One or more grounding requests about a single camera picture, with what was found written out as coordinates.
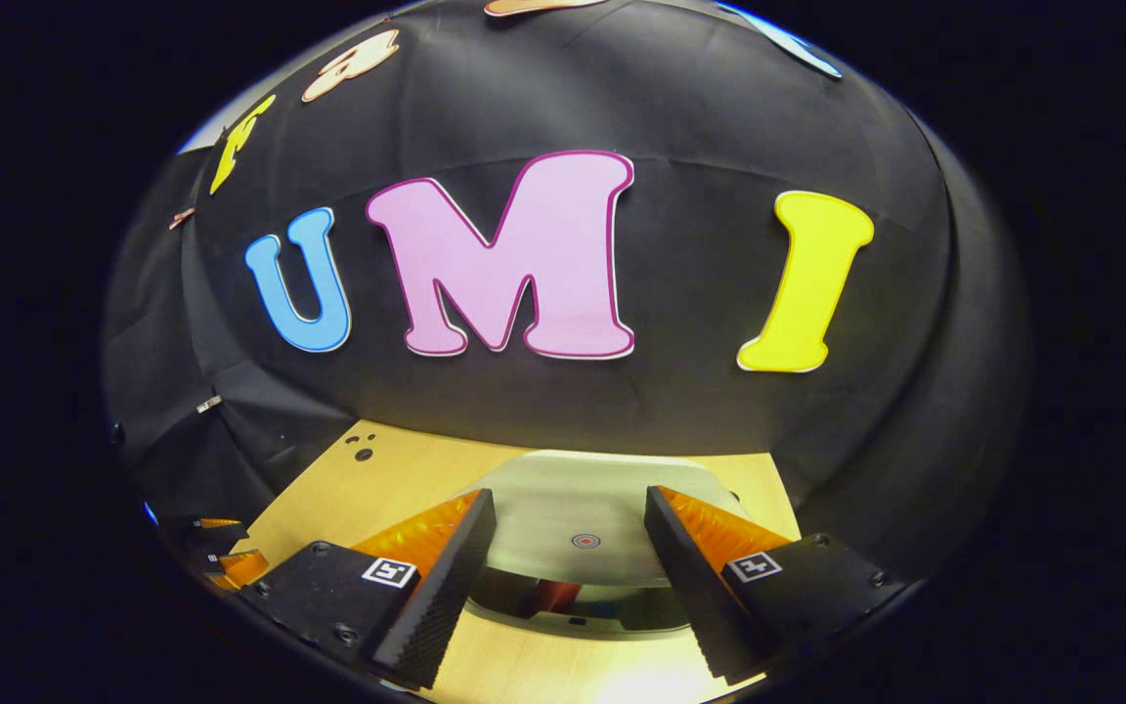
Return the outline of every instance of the letter m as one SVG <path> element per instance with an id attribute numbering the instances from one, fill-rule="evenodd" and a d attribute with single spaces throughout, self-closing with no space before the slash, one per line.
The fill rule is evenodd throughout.
<path id="1" fill-rule="evenodd" d="M 537 157 L 515 180 L 491 241 L 434 179 L 373 196 L 367 219 L 388 235 L 411 315 L 406 347 L 434 357 L 468 347 L 446 315 L 446 294 L 485 347 L 503 351 L 531 282 L 537 317 L 524 342 L 533 351 L 571 359 L 628 355 L 634 333 L 619 321 L 613 238 L 616 199 L 632 181 L 632 161 L 611 152 Z"/>

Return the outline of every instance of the wooden surface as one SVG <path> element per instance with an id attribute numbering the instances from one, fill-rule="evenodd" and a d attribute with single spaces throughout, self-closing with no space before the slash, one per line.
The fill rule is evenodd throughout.
<path id="1" fill-rule="evenodd" d="M 370 457 L 357 460 L 361 449 L 372 449 Z M 314 540 L 356 544 L 435 507 L 533 449 L 537 448 L 456 440 L 359 420 L 274 500 L 235 550 L 258 549 L 277 565 Z M 757 524 L 789 538 L 801 537 L 770 455 L 687 458 L 738 492 Z M 655 641 L 584 641 L 533 633 L 464 612 L 437 685 L 420 694 L 441 704 L 694 704 L 739 687 L 711 677 L 691 629 Z"/>

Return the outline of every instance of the screw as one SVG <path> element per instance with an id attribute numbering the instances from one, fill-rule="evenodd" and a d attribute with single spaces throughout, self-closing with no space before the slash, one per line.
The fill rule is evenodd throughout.
<path id="1" fill-rule="evenodd" d="M 347 648 L 352 647 L 355 641 L 359 640 L 359 634 L 354 632 L 354 629 L 346 624 L 336 624 L 332 627 L 332 635 L 336 635 L 341 644 Z"/>

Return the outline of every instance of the pink letter m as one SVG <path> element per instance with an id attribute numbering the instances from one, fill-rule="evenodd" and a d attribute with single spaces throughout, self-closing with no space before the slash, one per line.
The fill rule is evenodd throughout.
<path id="1" fill-rule="evenodd" d="M 485 347 L 506 349 L 515 310 L 533 282 L 537 319 L 524 342 L 537 355 L 611 359 L 634 333 L 619 321 L 614 220 L 634 164 L 611 152 L 537 157 L 515 180 L 491 241 L 430 178 L 399 182 L 367 202 L 393 250 L 419 355 L 459 355 L 468 338 L 441 305 L 445 293 Z"/>

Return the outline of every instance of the letter u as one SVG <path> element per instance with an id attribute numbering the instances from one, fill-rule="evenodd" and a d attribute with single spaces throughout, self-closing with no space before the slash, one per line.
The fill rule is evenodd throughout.
<path id="1" fill-rule="evenodd" d="M 254 273 L 254 282 L 271 324 L 277 326 L 277 332 L 286 342 L 305 353 L 331 353 L 350 336 L 350 306 L 337 276 L 337 265 L 332 262 L 328 241 L 331 228 L 330 208 L 307 211 L 287 228 L 289 241 L 303 250 L 307 275 L 321 302 L 321 313 L 315 320 L 298 315 L 298 309 L 294 308 L 285 289 L 285 277 L 282 277 L 277 264 L 277 255 L 280 255 L 278 237 L 265 235 L 247 248 L 247 266 Z"/>

